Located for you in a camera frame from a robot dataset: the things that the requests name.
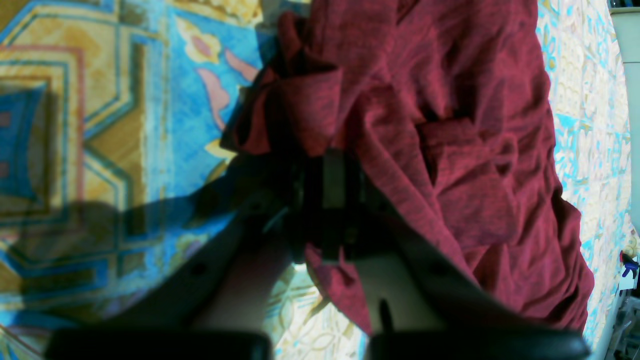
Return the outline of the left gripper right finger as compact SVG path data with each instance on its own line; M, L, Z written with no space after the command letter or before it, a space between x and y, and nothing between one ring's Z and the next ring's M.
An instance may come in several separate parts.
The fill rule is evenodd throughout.
M322 261L354 266L373 335L368 360L586 360L581 335L536 325L461 274L407 224L358 163L322 158Z

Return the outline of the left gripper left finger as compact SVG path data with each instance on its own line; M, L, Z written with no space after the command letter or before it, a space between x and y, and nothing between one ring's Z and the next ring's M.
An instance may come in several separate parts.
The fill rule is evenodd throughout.
M47 360L271 360L262 331L279 276L303 264L321 207L321 159L242 155L197 194L192 221L229 223L124 312L53 333Z

